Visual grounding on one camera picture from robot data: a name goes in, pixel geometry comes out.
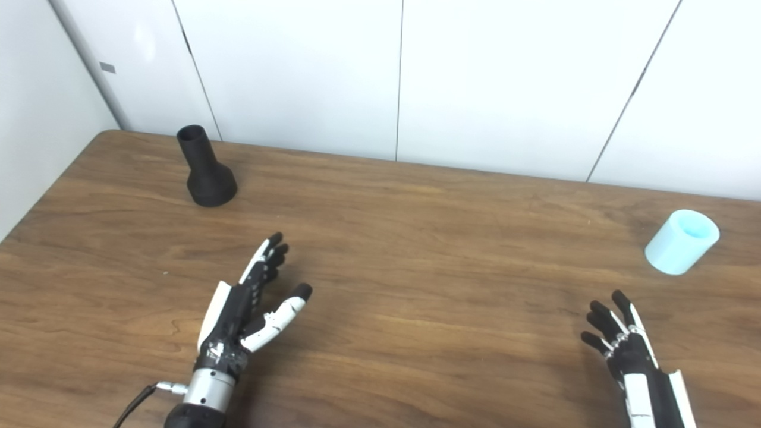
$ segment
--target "light blue cup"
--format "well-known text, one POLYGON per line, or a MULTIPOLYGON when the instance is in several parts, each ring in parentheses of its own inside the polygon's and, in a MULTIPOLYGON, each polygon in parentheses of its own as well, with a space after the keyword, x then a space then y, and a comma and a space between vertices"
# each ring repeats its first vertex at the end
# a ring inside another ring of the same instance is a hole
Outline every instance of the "light blue cup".
POLYGON ((655 269, 681 275, 718 241, 716 224, 697 211, 674 211, 645 248, 645 257, 655 269))

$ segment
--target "wooden table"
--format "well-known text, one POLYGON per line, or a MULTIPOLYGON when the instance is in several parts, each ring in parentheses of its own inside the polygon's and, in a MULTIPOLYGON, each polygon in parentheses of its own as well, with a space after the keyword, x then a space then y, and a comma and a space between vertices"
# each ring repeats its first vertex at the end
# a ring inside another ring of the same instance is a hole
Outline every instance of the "wooden table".
MULTIPOLYGON (((254 354, 242 426, 625 426, 578 339, 622 289, 701 428, 761 423, 761 204, 215 143, 240 187, 196 206, 171 137, 102 133, 0 245, 0 424, 111 426, 143 386, 187 382, 220 279, 291 245, 267 303, 315 292, 254 354), (721 240, 684 276, 642 249, 668 214, 721 240)), ((157 393, 125 427, 163 426, 157 393)))

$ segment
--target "black and white robotic hand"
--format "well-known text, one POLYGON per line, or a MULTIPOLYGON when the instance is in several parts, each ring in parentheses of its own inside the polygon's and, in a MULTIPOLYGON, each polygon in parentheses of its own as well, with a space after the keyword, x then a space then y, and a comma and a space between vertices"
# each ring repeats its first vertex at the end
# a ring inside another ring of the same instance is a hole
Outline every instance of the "black and white robotic hand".
POLYGON ((149 385, 130 403, 115 427, 153 391, 182 395, 167 416, 165 428, 222 428, 233 388, 251 353, 266 345, 293 321, 312 294, 309 284, 297 286, 273 312, 258 312, 264 286, 278 276, 287 244, 282 234, 266 239, 235 286, 220 281, 206 311, 198 339, 199 355, 189 385, 149 385))
POLYGON ((581 339, 600 351, 626 399, 631 428, 695 428, 682 372, 664 373, 634 305, 616 290, 613 302, 623 321, 608 307, 592 301, 587 321, 602 337, 585 331, 581 339))

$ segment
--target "fingertip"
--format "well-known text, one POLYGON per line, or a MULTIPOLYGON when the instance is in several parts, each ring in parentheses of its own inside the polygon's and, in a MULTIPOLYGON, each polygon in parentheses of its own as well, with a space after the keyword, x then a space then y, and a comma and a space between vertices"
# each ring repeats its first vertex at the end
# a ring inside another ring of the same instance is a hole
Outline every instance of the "fingertip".
POLYGON ((269 237, 269 247, 270 248, 275 247, 282 240, 283 240, 283 234, 281 232, 276 232, 274 235, 269 237))
POLYGON ((309 300, 309 298, 312 296, 312 286, 310 286, 307 283, 301 283, 296 286, 296 288, 293 289, 291 292, 291 297, 298 297, 303 299, 305 302, 309 300))

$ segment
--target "white wall panel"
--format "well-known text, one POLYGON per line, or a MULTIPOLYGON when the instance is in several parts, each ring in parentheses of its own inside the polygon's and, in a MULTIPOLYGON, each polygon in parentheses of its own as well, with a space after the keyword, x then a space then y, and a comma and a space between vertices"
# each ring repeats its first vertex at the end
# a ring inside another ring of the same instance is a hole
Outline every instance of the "white wall panel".
POLYGON ((46 0, 0 0, 0 241, 116 121, 46 0))
POLYGON ((760 22, 682 2, 591 181, 761 200, 760 22))
POLYGON ((401 0, 177 0, 225 140, 393 159, 401 0))
POLYGON ((196 123, 220 138, 171 0, 51 3, 125 129, 174 135, 196 123))
POLYGON ((676 0, 405 0, 399 160, 586 180, 676 0))

